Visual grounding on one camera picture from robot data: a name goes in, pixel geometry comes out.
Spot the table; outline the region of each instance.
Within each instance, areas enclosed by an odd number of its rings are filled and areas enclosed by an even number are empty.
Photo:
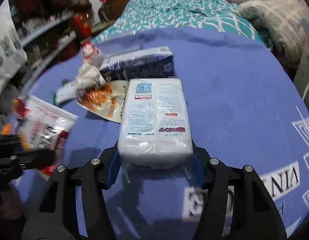
[[[185,27],[151,29],[97,46],[105,53],[169,46],[196,145],[228,166],[252,165],[282,214],[287,234],[294,231],[309,211],[309,113],[264,44],[231,33]],[[30,93],[51,103],[62,80],[75,78],[81,58],[79,53],[49,69]],[[85,164],[115,144],[120,124],[74,101],[62,108],[79,116],[63,158],[69,168]],[[187,195],[194,182],[181,169],[136,169],[129,176],[131,184],[121,169],[116,183],[103,192],[118,240],[191,239],[198,216],[191,221],[185,213],[192,209],[200,214],[202,206],[200,193],[197,199]],[[44,180],[35,171],[26,171],[17,184],[28,215]],[[80,188],[77,216],[80,233],[85,235]],[[226,219],[225,231],[230,221]]]

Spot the white and red snack bag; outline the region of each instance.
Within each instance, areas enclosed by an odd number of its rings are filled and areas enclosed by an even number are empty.
[[[27,114],[19,130],[22,147],[25,149],[48,147],[54,150],[55,162],[52,166],[41,170],[51,176],[55,168],[60,165],[69,132],[78,117],[35,96],[28,97],[25,108]]]
[[[93,42],[87,42],[82,48],[83,64],[90,64],[99,68],[104,60],[102,52],[94,46]]]

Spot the tablecloth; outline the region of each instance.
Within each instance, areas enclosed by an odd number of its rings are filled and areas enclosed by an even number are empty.
[[[275,201],[288,235],[293,232],[309,211],[309,113],[264,44],[232,33],[185,27],[151,29],[97,46],[106,53],[169,46],[175,75],[183,84],[194,142],[228,166],[252,165]],[[79,53],[55,65],[30,93],[52,103],[62,80],[75,78],[81,58]],[[75,101],[62,108],[79,116],[63,164],[84,165],[115,144],[120,124],[86,111]],[[103,191],[118,240],[191,239],[197,221],[182,219],[185,202],[200,213],[202,201],[185,195],[196,186],[185,172],[135,169],[129,176],[130,184],[120,169],[116,183]],[[35,171],[26,171],[15,184],[28,215],[44,180]],[[77,216],[85,235],[80,188]]]

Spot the teal bedding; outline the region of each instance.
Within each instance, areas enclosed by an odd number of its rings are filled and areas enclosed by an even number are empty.
[[[130,0],[116,22],[93,41],[122,32],[189,26],[237,33],[263,42],[250,22],[236,14],[237,8],[226,0]]]

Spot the silver screw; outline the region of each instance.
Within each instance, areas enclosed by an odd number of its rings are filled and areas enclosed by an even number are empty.
[[[98,158],[94,158],[94,159],[91,160],[92,165],[97,165],[99,163],[100,163],[100,160]]]
[[[251,171],[253,171],[253,168],[252,168],[250,165],[246,165],[246,166],[245,166],[245,170],[246,170],[247,172],[251,172]]]
[[[65,170],[65,166],[60,165],[56,168],[57,172],[63,172]]]
[[[210,163],[213,164],[213,165],[217,165],[217,164],[219,164],[219,160],[216,159],[216,158],[211,158]]]

